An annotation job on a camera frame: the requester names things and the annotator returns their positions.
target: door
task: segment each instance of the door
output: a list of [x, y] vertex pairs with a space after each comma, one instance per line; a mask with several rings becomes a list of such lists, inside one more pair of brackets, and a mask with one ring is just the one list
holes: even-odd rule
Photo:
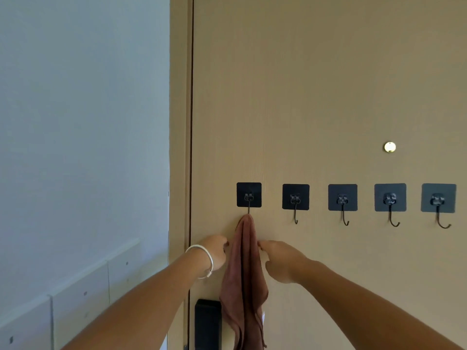
[[[194, 0], [191, 241], [232, 237], [261, 182], [258, 238], [283, 240], [467, 346], [467, 0]], [[393, 141], [393, 153], [383, 144]], [[282, 185], [310, 209], [282, 209]], [[407, 211], [375, 211], [374, 185], [405, 183]], [[423, 183], [457, 184], [456, 213], [421, 211]], [[328, 210], [357, 184], [358, 211]], [[197, 282], [218, 299], [223, 271]], [[266, 274], [269, 350], [351, 349], [304, 289]], [[224, 326], [223, 349], [233, 336]]]

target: wall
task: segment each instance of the wall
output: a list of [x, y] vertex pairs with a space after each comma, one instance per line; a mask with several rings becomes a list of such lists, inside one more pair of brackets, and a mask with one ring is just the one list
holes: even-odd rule
[[0, 0], [0, 317], [130, 239], [167, 264], [170, 0]]

